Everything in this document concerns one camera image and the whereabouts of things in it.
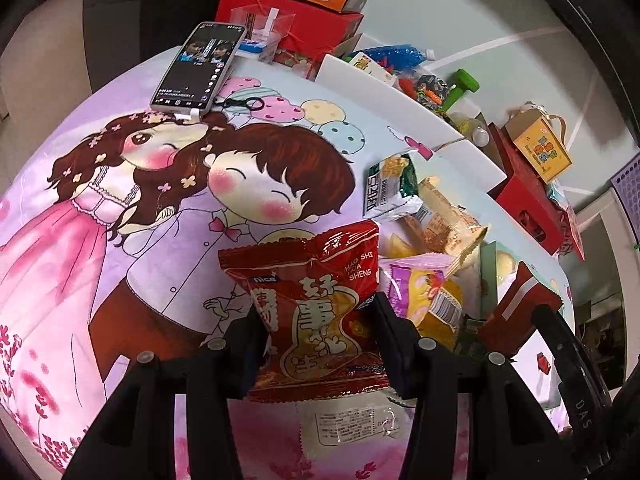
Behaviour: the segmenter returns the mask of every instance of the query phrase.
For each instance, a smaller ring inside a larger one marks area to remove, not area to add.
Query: bow tie
[[[238,238],[242,234],[240,229],[232,229],[226,227],[220,218],[214,218],[212,222],[209,223],[209,231],[213,231],[215,233],[224,233],[227,238],[233,240],[234,242],[238,241]]]

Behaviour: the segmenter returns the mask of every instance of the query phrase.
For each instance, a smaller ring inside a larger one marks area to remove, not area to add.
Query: green snack package
[[[418,183],[411,154],[406,150],[369,168],[364,199],[364,218],[392,222],[420,209]]]

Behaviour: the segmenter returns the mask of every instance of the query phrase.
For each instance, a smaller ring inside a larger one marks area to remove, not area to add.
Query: blue polka dot balloon
[[[346,121],[331,121],[323,124],[318,135],[332,143],[334,148],[343,155],[353,155],[359,152],[365,143],[362,131]]]

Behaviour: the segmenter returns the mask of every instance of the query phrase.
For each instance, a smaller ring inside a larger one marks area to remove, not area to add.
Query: brown hair
[[[49,188],[53,187],[58,192],[56,203],[69,200],[78,186],[91,179],[95,168],[122,164],[124,160],[120,155],[130,134],[167,122],[178,125],[190,124],[190,121],[177,120],[172,114],[140,112],[118,117],[100,132],[85,137],[74,149],[53,163],[51,176],[47,180],[50,183]],[[133,180],[140,186],[140,200],[130,206],[136,206],[136,210],[125,224],[151,225],[162,209],[173,206],[177,210],[183,199],[206,187],[208,168],[204,166],[204,158],[209,154],[206,148],[212,144],[215,134],[222,131],[228,133],[234,130],[234,127],[226,122],[226,116],[220,112],[207,114],[202,122],[209,125],[205,136],[176,153],[169,167],[155,171],[141,168],[134,170]],[[104,154],[105,158],[98,161],[96,157],[101,154]],[[74,182],[74,177],[77,178],[78,174],[79,180]],[[191,176],[195,177],[195,186],[185,188],[181,180]],[[118,229],[124,225],[121,224],[124,215],[125,212],[109,229],[110,240],[117,236]]]
[[[261,172],[266,170],[278,182],[284,174],[293,192],[305,189],[301,202],[308,203],[298,220],[339,213],[355,188],[348,161],[332,144],[301,126],[255,123],[233,135],[219,132],[211,153],[226,152],[253,153]]]

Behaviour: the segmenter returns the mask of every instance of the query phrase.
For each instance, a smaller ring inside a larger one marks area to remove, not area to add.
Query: cartoon boy
[[[202,164],[221,207],[183,209],[124,243],[137,259],[89,328],[103,380],[120,355],[188,356],[222,319],[246,313],[251,299],[220,271],[218,251],[255,244],[251,222],[315,222],[353,192],[349,163],[306,128],[254,123],[210,142]]]

